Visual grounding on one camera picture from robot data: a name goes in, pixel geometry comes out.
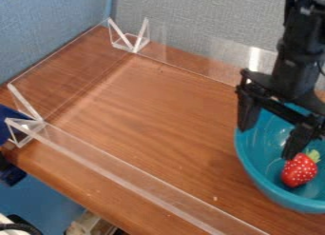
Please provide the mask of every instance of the red strawberry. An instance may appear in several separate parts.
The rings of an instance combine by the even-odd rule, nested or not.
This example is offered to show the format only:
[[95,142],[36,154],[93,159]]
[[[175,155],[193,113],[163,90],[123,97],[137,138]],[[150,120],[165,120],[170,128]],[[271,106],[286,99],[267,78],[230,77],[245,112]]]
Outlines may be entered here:
[[310,153],[298,153],[293,160],[286,161],[281,174],[282,182],[289,187],[297,187],[307,183],[317,174],[317,162],[319,153],[313,150]]

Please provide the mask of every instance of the blue fabric wall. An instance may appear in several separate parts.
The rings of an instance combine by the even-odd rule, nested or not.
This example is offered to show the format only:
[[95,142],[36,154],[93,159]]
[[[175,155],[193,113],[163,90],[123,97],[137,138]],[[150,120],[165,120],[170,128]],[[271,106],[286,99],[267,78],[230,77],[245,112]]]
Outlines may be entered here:
[[0,84],[107,15],[109,0],[0,0]]

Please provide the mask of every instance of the blue bowl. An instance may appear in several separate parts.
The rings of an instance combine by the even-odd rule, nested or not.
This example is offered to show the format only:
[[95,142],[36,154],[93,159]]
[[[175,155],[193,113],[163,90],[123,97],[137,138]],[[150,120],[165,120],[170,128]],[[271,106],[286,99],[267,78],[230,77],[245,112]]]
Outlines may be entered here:
[[281,153],[291,129],[285,120],[263,110],[255,127],[234,133],[237,156],[258,189],[271,201],[299,212],[325,213],[325,142],[313,141],[307,146],[307,149],[319,151],[322,159],[314,179],[297,188],[289,188],[281,181],[285,165]]

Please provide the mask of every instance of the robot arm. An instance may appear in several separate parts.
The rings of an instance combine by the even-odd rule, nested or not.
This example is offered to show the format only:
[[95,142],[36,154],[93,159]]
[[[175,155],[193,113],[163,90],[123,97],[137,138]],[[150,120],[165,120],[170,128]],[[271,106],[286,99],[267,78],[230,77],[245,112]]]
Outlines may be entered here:
[[[285,0],[283,27],[271,75],[243,69],[235,92],[241,131],[254,126],[261,108],[294,125],[282,152],[289,160],[325,136],[325,104],[313,91],[325,62],[325,0]],[[310,114],[302,115],[285,103]]]

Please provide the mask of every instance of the wooden tabletop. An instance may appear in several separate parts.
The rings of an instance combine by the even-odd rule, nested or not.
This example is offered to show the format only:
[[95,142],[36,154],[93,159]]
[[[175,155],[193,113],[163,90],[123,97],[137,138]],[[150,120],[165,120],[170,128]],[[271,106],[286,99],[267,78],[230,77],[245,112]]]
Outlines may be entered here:
[[[103,33],[93,30],[18,82],[45,120],[269,234],[325,234],[325,216],[271,203],[235,158],[237,69],[170,48],[170,60],[201,75],[113,53]],[[5,88],[0,102],[13,106]],[[206,234],[37,141],[6,155],[130,235]]]

